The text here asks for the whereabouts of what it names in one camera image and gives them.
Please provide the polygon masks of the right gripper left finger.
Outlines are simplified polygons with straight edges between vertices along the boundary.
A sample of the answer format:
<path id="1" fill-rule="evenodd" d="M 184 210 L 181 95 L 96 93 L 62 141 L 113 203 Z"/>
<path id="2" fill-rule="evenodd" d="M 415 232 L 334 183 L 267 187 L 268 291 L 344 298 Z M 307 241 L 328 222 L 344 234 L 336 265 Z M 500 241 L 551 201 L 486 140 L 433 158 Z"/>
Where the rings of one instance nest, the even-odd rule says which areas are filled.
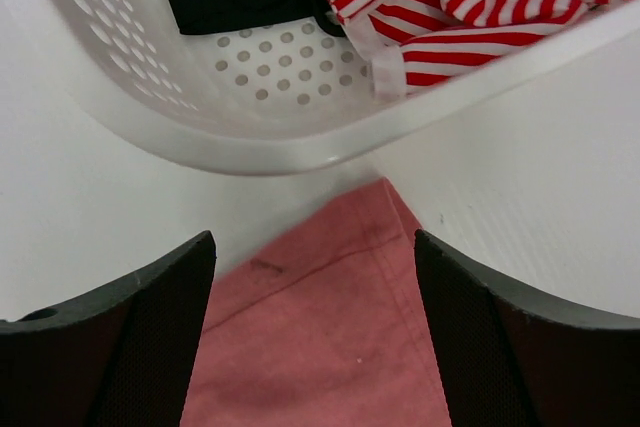
<path id="1" fill-rule="evenodd" d="M 2 321 L 2 425 L 179 425 L 215 263 L 204 231 L 107 284 Z"/>

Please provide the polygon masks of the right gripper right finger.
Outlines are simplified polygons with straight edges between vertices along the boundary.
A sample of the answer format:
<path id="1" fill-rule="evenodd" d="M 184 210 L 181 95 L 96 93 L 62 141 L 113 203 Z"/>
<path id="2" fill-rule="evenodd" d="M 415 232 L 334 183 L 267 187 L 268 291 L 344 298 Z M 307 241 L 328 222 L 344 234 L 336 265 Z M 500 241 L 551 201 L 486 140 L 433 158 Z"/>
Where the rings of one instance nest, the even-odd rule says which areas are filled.
<path id="1" fill-rule="evenodd" d="M 453 425 L 638 425 L 638 318 L 543 292 L 424 230 L 414 252 Z"/>

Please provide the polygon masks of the pink red garment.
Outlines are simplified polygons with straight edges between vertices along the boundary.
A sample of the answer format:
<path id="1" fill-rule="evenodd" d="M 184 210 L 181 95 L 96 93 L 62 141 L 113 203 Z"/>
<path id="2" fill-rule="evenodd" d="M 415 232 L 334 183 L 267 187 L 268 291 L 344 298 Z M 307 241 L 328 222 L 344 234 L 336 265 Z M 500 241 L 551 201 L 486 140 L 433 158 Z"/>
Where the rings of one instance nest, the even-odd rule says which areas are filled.
<path id="1" fill-rule="evenodd" d="M 335 198 L 211 288 L 185 426 L 446 426 L 414 263 L 386 179 Z"/>

